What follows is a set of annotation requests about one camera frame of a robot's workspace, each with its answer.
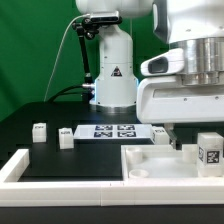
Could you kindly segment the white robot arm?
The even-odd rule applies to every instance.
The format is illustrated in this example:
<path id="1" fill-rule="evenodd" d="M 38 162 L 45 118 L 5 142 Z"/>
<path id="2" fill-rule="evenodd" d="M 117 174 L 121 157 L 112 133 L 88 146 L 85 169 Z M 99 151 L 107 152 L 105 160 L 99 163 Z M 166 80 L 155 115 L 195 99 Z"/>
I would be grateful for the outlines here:
<path id="1" fill-rule="evenodd" d="M 169 50 L 141 64 L 137 96 L 142 123 L 224 121 L 224 0 L 76 0 L 100 22 L 153 13 L 153 32 Z"/>

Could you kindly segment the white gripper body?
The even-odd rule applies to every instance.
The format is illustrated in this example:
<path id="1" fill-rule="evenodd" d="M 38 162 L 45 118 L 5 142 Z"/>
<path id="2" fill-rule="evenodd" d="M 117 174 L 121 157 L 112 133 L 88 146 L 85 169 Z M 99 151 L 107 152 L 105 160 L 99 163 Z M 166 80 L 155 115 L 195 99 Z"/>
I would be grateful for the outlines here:
<path id="1" fill-rule="evenodd" d="M 141 123 L 224 121 L 224 85 L 182 86 L 176 76 L 145 78 L 137 91 Z"/>

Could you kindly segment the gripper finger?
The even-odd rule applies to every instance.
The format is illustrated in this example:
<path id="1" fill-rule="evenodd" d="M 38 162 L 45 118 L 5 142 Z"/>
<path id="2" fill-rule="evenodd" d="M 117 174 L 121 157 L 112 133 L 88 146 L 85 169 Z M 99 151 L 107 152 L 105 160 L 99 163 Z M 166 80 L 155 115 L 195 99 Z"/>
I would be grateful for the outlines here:
<path id="1" fill-rule="evenodd" d="M 166 123 L 164 125 L 164 128 L 169 135 L 170 138 L 170 144 L 173 148 L 176 148 L 176 143 L 177 143 L 177 136 L 174 132 L 174 125 L 172 123 Z"/>

